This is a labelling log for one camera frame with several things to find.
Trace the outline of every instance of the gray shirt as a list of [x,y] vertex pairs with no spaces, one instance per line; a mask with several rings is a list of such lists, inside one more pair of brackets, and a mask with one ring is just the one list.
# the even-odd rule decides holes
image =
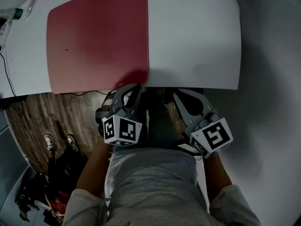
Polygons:
[[105,181],[106,200],[77,189],[64,226],[259,226],[238,186],[228,186],[202,207],[196,161],[177,150],[141,148],[115,152]]

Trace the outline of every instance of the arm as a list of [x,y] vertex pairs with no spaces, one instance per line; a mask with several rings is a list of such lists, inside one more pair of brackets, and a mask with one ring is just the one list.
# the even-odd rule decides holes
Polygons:
[[220,191],[232,185],[232,182],[226,173],[219,155],[216,153],[204,160],[206,186],[209,202],[211,203]]
[[260,226],[237,185],[226,173],[218,154],[204,160],[210,214],[225,225]]
[[111,149],[112,146],[105,144],[103,138],[98,140],[79,177],[76,189],[86,190],[97,197],[101,196]]
[[103,225],[107,208],[100,199],[111,145],[96,143],[67,205],[64,226]]

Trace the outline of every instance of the sneaker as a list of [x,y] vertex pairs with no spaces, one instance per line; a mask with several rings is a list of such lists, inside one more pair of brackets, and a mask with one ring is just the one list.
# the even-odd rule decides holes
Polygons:
[[52,135],[46,134],[44,136],[44,138],[45,138],[45,141],[46,141],[46,144],[47,144],[47,149],[49,151],[55,151],[56,150],[56,144],[55,144],[55,141],[54,141]]
[[68,145],[71,146],[72,149],[77,152],[79,150],[79,148],[76,145],[76,141],[75,141],[73,135],[68,135],[67,138],[68,138]]

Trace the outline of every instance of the red mouse pad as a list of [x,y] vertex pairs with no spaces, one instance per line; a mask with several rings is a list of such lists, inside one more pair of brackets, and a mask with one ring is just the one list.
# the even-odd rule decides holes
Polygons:
[[51,10],[47,65],[54,93],[144,84],[147,0],[72,0]]

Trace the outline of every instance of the white desk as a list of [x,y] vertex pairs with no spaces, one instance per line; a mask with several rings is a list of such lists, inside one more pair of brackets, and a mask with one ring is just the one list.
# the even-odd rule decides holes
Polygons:
[[[37,0],[25,21],[13,22],[3,54],[17,96],[51,91],[47,16],[68,1]],[[237,89],[240,53],[236,0],[149,0],[147,86]],[[12,96],[1,59],[0,95]]]

